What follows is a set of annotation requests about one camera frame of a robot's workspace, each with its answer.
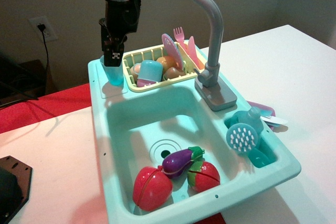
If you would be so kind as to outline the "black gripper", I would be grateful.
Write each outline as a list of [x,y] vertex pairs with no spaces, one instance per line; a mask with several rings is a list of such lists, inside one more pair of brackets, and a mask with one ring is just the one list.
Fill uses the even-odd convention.
[[141,0],[104,0],[105,16],[99,20],[104,65],[118,67],[122,62],[127,35],[137,31]]

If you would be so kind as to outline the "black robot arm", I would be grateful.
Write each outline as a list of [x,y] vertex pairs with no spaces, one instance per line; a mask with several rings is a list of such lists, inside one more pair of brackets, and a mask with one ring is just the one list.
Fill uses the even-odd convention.
[[118,67],[122,63],[127,34],[138,29],[141,0],[104,1],[105,15],[99,20],[103,64],[106,67]]

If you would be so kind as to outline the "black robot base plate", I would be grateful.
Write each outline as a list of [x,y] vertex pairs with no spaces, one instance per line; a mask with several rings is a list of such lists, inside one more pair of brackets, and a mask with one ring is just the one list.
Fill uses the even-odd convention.
[[29,200],[33,169],[12,156],[1,158],[1,223],[9,223]]

